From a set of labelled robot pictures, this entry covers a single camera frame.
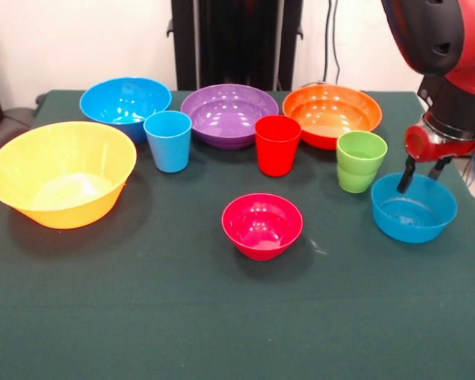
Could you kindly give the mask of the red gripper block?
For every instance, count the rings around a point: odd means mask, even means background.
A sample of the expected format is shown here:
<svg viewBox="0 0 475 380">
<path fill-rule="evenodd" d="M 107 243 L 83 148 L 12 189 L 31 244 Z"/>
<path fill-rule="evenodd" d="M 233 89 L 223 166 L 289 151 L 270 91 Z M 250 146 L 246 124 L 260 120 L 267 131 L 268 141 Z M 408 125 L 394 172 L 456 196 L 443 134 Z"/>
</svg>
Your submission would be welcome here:
<svg viewBox="0 0 475 380">
<path fill-rule="evenodd" d="M 466 156 L 475 151 L 475 139 L 456 140 L 435 133 L 430 127 L 415 124 L 409 127 L 404 136 L 405 151 L 408 157 L 405 171 L 397 186 L 397 191 L 405 194 L 412 182 L 417 162 L 436 162 L 428 177 L 439 179 L 443 169 L 453 157 Z"/>
</svg>

